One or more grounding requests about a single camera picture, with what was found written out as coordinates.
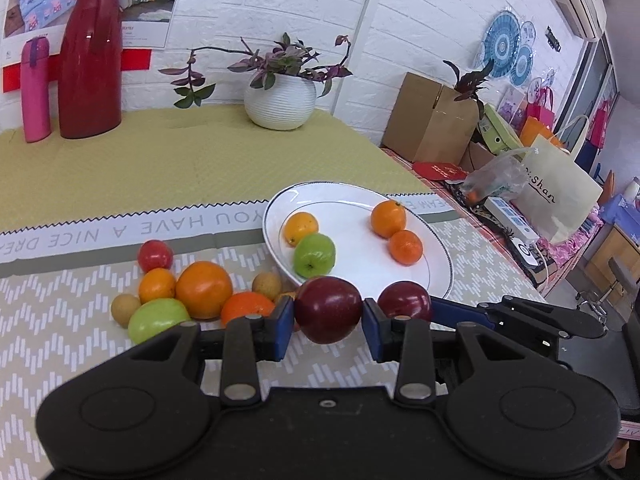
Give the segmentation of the brown longan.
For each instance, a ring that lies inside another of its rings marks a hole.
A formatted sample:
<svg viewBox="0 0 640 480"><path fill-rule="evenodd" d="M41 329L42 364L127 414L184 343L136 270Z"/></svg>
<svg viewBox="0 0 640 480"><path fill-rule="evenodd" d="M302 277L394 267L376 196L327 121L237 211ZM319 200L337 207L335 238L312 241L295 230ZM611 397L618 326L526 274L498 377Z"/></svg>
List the brown longan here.
<svg viewBox="0 0 640 480"><path fill-rule="evenodd" d="M252 291L261 294L271 301L277 299L282 292L280 275L274 272L262 272L254 277Z"/></svg>
<svg viewBox="0 0 640 480"><path fill-rule="evenodd" d="M127 328L130 318L141 307L140 299L131 294L117 295L111 303L111 315L122 328Z"/></svg>

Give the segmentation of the pink water bottle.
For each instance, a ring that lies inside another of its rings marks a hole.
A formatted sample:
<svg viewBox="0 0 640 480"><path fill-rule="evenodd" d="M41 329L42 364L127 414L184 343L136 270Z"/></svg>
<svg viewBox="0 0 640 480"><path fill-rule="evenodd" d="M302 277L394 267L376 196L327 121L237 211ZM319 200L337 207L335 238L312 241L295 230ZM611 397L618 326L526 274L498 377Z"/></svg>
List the pink water bottle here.
<svg viewBox="0 0 640 480"><path fill-rule="evenodd" d="M21 102L27 143L44 140L51 133L49 110L49 40L37 36L24 44L21 56Z"/></svg>

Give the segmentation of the large orange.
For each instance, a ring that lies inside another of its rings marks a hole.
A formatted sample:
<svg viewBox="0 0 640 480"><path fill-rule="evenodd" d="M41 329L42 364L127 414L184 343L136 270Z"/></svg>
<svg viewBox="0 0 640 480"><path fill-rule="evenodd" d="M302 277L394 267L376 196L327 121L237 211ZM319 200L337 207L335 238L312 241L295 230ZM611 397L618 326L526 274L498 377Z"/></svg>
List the large orange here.
<svg viewBox="0 0 640 480"><path fill-rule="evenodd" d="M210 261L197 261L184 270L176 284L176 298L186 307L191 318L219 318L224 303L232 296L230 275L222 266Z"/></svg>

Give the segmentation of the dark red plum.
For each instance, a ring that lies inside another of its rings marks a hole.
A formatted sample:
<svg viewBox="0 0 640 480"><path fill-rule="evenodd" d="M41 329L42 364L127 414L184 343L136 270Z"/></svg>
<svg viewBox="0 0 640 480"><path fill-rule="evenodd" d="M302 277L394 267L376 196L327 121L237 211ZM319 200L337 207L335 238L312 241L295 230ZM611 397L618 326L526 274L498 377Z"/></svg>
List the dark red plum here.
<svg viewBox="0 0 640 480"><path fill-rule="evenodd" d="M378 306L388 318L403 315L426 322L433 318L431 297L415 282L399 281L388 285L378 297Z"/></svg>
<svg viewBox="0 0 640 480"><path fill-rule="evenodd" d="M362 315L358 289L335 276L317 276L296 292L294 318L315 344L334 344L347 337Z"/></svg>

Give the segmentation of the green apple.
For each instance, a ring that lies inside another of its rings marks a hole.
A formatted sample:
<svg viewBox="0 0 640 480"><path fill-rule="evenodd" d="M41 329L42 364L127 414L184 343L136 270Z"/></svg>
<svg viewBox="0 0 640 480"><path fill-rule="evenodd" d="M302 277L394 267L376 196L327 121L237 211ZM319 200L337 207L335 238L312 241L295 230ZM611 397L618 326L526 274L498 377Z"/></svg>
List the green apple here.
<svg viewBox="0 0 640 480"><path fill-rule="evenodd" d="M328 275L334 267L336 249L328 236L311 233L295 247L293 266L302 278Z"/></svg>
<svg viewBox="0 0 640 480"><path fill-rule="evenodd" d="M128 336L134 344L141 344L172 326L190 321L183 303L175 298L158 298L142 304L131 315Z"/></svg>

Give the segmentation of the beige tote bag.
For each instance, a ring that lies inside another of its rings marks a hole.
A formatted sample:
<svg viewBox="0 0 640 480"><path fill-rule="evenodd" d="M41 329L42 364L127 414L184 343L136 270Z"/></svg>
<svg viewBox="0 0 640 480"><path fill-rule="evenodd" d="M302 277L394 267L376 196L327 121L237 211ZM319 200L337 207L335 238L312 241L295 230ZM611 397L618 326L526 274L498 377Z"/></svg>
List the beige tote bag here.
<svg viewBox="0 0 640 480"><path fill-rule="evenodd" d="M536 137L523 165L526 185L512 204L540 237L565 242L589 216L602 188L543 136Z"/></svg>

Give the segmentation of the white ribbed plant pot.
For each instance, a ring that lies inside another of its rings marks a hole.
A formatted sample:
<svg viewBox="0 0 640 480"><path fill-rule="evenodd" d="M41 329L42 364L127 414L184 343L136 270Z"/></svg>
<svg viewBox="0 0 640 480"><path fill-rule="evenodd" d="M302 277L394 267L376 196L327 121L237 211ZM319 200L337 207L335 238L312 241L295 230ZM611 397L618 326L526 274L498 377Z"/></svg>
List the white ribbed plant pot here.
<svg viewBox="0 0 640 480"><path fill-rule="evenodd" d="M277 75L269 90L247 87L244 108L254 124L276 131L301 127L314 112L317 89L312 81Z"/></svg>

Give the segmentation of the dark purple plant in box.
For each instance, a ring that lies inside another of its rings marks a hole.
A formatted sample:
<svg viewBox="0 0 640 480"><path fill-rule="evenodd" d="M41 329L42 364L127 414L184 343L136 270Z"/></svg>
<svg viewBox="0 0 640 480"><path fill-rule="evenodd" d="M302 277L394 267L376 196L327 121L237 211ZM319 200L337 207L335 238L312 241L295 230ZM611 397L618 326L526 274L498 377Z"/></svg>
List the dark purple plant in box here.
<svg viewBox="0 0 640 480"><path fill-rule="evenodd" d="M444 60L444 63L449 66L456 75L457 81L454 85L454 91L457 92L457 96L454 100L456 102L474 101L478 110L478 118L482 119L485 115L485 104L478 96L478 92L483 89L484 82L494 68L495 60L491 58L481 70L472 70L472 72L467 72L464 75L462 75L459 67L453 62Z"/></svg>

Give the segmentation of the small red fruit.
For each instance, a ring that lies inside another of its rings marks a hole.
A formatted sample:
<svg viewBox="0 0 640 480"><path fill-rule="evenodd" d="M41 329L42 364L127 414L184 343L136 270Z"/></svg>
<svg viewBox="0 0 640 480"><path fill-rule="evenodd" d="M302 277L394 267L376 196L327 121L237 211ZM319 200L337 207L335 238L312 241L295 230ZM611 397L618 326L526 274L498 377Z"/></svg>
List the small red fruit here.
<svg viewBox="0 0 640 480"><path fill-rule="evenodd" d="M147 240L141 245L137 255L138 265L144 273L155 269L170 270L173 261L174 253L161 240Z"/></svg>

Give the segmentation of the bumpy mandarin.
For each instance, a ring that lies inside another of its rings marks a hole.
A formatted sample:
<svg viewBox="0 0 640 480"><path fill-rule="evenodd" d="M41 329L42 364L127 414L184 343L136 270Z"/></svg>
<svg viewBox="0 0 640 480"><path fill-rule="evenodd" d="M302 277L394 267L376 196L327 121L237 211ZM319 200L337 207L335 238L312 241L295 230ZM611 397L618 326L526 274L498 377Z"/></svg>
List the bumpy mandarin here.
<svg viewBox="0 0 640 480"><path fill-rule="evenodd" d="M274 303L258 292L238 292L232 295L222 306L220 320L222 326L235 318L249 314L269 316L276 306Z"/></svg>

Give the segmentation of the small yellow-orange citrus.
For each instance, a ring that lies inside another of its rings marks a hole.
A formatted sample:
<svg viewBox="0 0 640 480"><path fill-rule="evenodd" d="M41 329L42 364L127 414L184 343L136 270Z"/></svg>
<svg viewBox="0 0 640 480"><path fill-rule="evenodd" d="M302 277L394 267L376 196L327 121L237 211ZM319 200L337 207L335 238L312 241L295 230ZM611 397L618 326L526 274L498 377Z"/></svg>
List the small yellow-orange citrus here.
<svg viewBox="0 0 640 480"><path fill-rule="evenodd" d="M282 233L286 244L291 247L296 247L304 237L317 233L318 231L318 220L309 212L299 211L288 218Z"/></svg>

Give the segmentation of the green apple on plate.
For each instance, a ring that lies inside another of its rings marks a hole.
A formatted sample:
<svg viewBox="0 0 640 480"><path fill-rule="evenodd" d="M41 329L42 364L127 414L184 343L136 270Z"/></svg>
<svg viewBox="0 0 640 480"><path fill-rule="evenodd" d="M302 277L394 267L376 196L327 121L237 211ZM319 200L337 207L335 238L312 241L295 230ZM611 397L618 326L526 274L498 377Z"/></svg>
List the green apple on plate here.
<svg viewBox="0 0 640 480"><path fill-rule="evenodd" d="M293 266L302 278L328 275L334 267L336 249L328 236L311 233L295 247Z"/></svg>

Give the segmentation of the red thermos jug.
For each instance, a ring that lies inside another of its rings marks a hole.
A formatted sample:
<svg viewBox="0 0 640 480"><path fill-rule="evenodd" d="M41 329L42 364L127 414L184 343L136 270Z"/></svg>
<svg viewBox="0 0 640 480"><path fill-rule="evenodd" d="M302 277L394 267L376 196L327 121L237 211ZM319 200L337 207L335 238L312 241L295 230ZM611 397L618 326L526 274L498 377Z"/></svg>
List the red thermos jug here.
<svg viewBox="0 0 640 480"><path fill-rule="evenodd" d="M118 0L77 0L66 23L58 76L65 139L98 136L122 121L122 24Z"/></svg>

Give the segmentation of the orange gift bag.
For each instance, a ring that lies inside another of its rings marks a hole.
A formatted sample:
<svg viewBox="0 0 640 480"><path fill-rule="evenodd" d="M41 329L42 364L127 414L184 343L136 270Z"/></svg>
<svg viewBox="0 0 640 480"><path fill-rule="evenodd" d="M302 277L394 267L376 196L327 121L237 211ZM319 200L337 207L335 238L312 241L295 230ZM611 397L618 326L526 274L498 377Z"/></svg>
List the orange gift bag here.
<svg viewBox="0 0 640 480"><path fill-rule="evenodd" d="M533 116L527 117L520 132L520 140L522 144L524 146L531 146L538 136L542 136L547 139L557 148L563 148L563 143L546 125Z"/></svg>

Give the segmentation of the tall orange on plate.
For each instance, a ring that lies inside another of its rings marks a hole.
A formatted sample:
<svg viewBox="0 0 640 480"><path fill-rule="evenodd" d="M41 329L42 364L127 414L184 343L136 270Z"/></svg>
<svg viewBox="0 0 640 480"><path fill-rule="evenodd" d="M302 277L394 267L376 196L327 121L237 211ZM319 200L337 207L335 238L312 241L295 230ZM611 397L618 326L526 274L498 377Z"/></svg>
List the tall orange on plate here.
<svg viewBox="0 0 640 480"><path fill-rule="evenodd" d="M372 209L370 223L376 235L388 240L396 232L405 229L407 225L405 207L397 200L384 200Z"/></svg>

